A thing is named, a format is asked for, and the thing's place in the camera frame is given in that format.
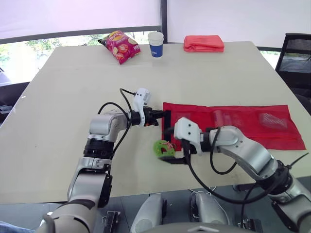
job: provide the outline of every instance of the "black cable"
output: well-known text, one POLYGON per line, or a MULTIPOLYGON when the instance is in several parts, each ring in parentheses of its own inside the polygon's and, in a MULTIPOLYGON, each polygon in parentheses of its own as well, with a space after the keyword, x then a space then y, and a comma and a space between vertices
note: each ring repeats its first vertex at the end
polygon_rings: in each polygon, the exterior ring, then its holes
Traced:
POLYGON ((184 148, 184 156, 186 158, 186 162, 189 166, 189 169, 192 173, 192 175, 195 177, 195 179, 197 180, 197 182, 204 188, 206 189, 208 192, 210 192, 212 195, 218 197, 219 199, 221 200, 224 200, 226 202, 229 202, 229 203, 232 203, 232 204, 249 204, 249 203, 252 203, 252 202, 255 202, 255 201, 258 201, 260 199, 262 199, 263 197, 267 196, 269 193, 272 192, 272 190, 274 190, 284 179, 285 177, 287 176, 287 171, 288 171, 288 168, 287 167, 284 167, 284 170, 283 172, 281 173, 279 179, 276 179, 272 185, 266 189, 265 191, 263 191, 262 193, 260 193, 259 195, 251 198, 251 199, 248 199, 248 200, 234 200, 234 199, 230 199, 230 198, 226 198, 216 192, 214 192, 213 190, 211 190, 209 187, 207 187, 201 180, 200 178, 197 176, 197 174, 195 173, 195 171, 193 170, 193 167, 191 165, 191 155, 190 155, 190 144, 189 142, 185 143, 186 140, 182 140, 182 145, 183 145, 183 148, 184 148))
POLYGON ((123 88, 120 88, 120 93, 121 95, 123 96, 123 98, 125 99, 125 102, 127 103, 127 106, 129 108, 129 111, 130 111, 130 114, 131 114, 131 118, 127 118, 128 119, 128 124, 127 124, 127 127, 125 129, 125 132, 124 134, 122 135, 122 137, 120 138, 120 140, 118 141, 117 145, 115 146, 115 148, 113 149, 113 153, 116 152, 116 150, 118 149, 119 145, 121 144, 121 142, 123 141, 123 139, 125 138, 125 136, 127 135, 127 132, 129 131, 129 129, 131 128, 131 125, 132 125, 132 122, 133 122, 133 115, 132 115, 132 108, 131 108, 131 105, 130 105, 130 102, 128 101, 127 97, 125 96, 125 94, 123 93, 126 92, 126 93, 129 93, 129 94, 132 94, 132 95, 135 95, 135 93, 133 92, 130 92, 130 91, 127 91, 127 90, 124 90, 123 88))
POLYGON ((299 160, 301 160, 303 157, 305 157, 306 155, 308 155, 308 153, 305 153, 304 155, 301 155, 298 159, 296 159, 295 161, 293 161, 291 164, 287 165, 289 166, 289 169, 292 169, 292 166, 294 166, 295 163, 297 163, 299 160))
POLYGON ((210 148, 209 161, 210 161, 210 166, 212 167, 214 172, 216 172, 219 175, 225 175, 225 174, 230 173, 234 169, 234 167, 237 165, 237 163, 234 162, 234 164, 231 166, 231 168, 229 168, 227 171, 218 171, 215 168, 214 163, 213 163, 213 154, 214 154, 215 144, 216 144, 217 137, 218 137, 219 133, 220 133, 220 127, 217 128, 217 132, 215 134, 214 140, 212 142, 212 146, 210 148))
POLYGON ((125 132, 122 135, 122 137, 120 138, 120 140, 118 141, 118 143, 115 146, 115 148, 113 149, 113 151, 112 151, 113 154, 116 152, 117 148, 119 147, 119 145, 121 144, 121 142, 123 141, 125 136, 127 135, 127 132, 129 131, 129 129, 130 129, 131 125, 132 125, 132 121, 133 121, 133 118, 132 118, 132 108, 131 108, 130 102, 128 101, 127 97, 125 96, 125 94, 123 92, 129 93, 131 95, 135 95, 135 92, 130 92, 130 91, 125 90, 123 88, 120 88, 120 92, 121 92, 121 95, 123 96, 123 98, 125 99, 125 101, 127 103, 127 106, 129 108, 129 111, 130 111, 130 114, 131 114, 131 118, 129 118, 128 114, 125 112, 125 110, 122 107, 120 107, 118 104, 116 104, 114 102, 107 102, 107 103, 105 103, 104 105, 101 106, 101 108, 98 110, 98 113, 97 113, 97 114, 100 114, 104 107, 106 107, 107 105, 111 104, 111 105, 114 105, 117 108, 119 108, 123 112, 123 114, 125 115, 125 117, 127 119, 127 125, 126 125, 125 132))
MULTIPOLYGON (((244 200, 247 200, 248 196, 251 194, 251 192, 253 191, 253 189, 256 187, 256 183, 254 183, 254 185, 248 190, 244 200)), ((242 208, 241 208, 241 228, 243 228, 243 215, 244 215, 244 208, 245 208, 245 204, 242 204, 242 208)))
POLYGON ((125 112, 125 110, 120 105, 118 105, 114 102, 107 102, 107 103, 103 104, 102 107, 98 110, 97 114, 100 114, 102 112, 103 108, 106 107, 107 105, 110 105, 110 104, 119 108, 123 112, 123 114, 125 115, 127 121, 130 121, 130 118, 128 117, 128 114, 125 112))
POLYGON ((128 93, 128 94, 131 94, 131 95, 136 95, 136 92, 130 92, 130 91, 128 91, 128 90, 125 90, 125 89, 123 89, 123 88, 120 88, 120 90, 122 90, 122 91, 124 91, 124 92, 126 92, 126 93, 128 93))

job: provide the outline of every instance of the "folded red towel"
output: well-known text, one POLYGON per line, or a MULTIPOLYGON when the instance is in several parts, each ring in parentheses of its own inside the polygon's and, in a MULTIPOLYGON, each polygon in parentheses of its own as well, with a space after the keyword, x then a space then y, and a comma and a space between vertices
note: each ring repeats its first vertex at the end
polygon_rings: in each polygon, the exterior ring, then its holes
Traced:
POLYGON ((186 52, 223 52, 224 47, 218 35, 187 35, 184 39, 186 52))

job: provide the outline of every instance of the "chip bag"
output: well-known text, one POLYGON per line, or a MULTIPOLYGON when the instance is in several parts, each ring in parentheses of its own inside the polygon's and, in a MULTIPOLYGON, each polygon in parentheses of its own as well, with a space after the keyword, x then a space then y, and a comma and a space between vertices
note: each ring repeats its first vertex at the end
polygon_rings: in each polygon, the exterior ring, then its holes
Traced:
POLYGON ((114 31, 104 39, 98 40, 98 42, 112 53, 120 65, 140 53, 137 42, 121 31, 114 31))

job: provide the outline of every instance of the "blue paper cup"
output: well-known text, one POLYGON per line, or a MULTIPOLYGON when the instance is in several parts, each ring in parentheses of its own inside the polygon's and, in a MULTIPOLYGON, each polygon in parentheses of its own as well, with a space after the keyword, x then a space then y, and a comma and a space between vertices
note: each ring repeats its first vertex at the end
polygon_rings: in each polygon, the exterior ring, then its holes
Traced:
POLYGON ((163 55, 163 34, 152 32, 148 34, 151 55, 161 57, 163 55))

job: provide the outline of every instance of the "green object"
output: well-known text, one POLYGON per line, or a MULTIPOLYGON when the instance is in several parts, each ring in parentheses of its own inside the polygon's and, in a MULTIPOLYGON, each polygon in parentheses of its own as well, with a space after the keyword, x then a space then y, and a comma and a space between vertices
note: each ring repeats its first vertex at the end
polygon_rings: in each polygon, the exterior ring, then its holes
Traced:
POLYGON ((174 157, 175 155, 173 145, 165 140, 158 140, 154 143, 154 152, 159 159, 163 157, 174 157))

